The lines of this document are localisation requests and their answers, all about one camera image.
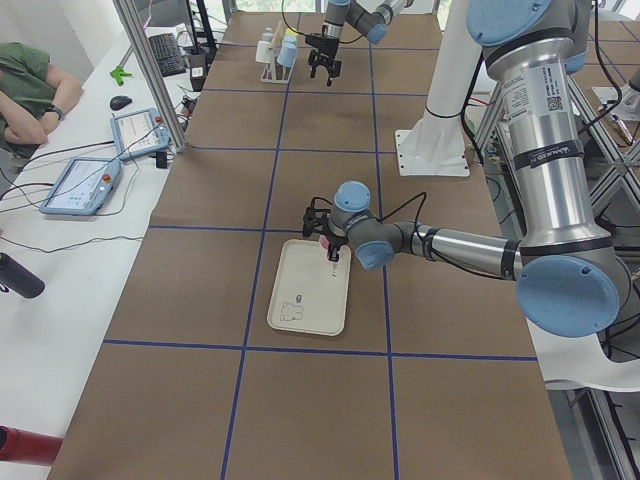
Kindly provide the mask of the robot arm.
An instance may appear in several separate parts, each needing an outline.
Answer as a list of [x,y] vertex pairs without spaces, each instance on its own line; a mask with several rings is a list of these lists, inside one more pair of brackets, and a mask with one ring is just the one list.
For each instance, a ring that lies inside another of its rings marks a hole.
[[310,77],[316,76],[319,67],[327,71],[328,86],[340,76],[341,61],[336,59],[336,55],[345,24],[353,27],[370,43],[377,44],[386,35],[394,17],[412,5],[412,0],[387,0],[369,12],[357,1],[329,1],[321,31],[304,35],[305,43],[312,47],[307,60]]
[[570,75],[585,62],[591,8],[588,1],[454,2],[424,117],[397,146],[414,173],[449,174],[426,154],[462,116],[485,70],[506,113],[526,222],[521,241],[378,218],[358,181],[342,184],[326,208],[308,207],[303,234],[318,234],[330,260],[351,245],[367,269],[406,253],[513,280],[525,316],[555,335],[584,337],[612,325],[632,281],[594,219],[568,92]]

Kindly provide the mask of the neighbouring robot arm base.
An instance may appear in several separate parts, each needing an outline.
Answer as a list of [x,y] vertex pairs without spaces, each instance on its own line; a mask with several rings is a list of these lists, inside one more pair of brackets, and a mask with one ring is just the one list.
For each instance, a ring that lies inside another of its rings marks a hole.
[[593,87],[600,102],[599,112],[609,110],[606,121],[621,136],[627,146],[632,146],[639,138],[639,71],[620,88]]

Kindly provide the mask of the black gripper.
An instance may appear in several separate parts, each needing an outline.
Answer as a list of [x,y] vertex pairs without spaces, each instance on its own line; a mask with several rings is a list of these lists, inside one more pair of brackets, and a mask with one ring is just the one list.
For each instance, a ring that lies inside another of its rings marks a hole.
[[322,200],[328,205],[332,202],[324,197],[313,197],[310,204],[306,207],[303,215],[302,236],[304,238],[310,237],[312,234],[317,233],[321,238],[326,238],[329,241],[330,246],[327,249],[328,260],[331,262],[338,262],[340,259],[339,250],[342,246],[348,244],[348,238],[343,233],[334,233],[329,228],[330,209],[317,208],[316,202]]
[[320,33],[304,35],[305,43],[312,47],[307,63],[310,66],[310,78],[316,77],[317,68],[322,66],[327,70],[326,86],[331,87],[335,75],[341,72],[341,62],[336,59],[339,40]]

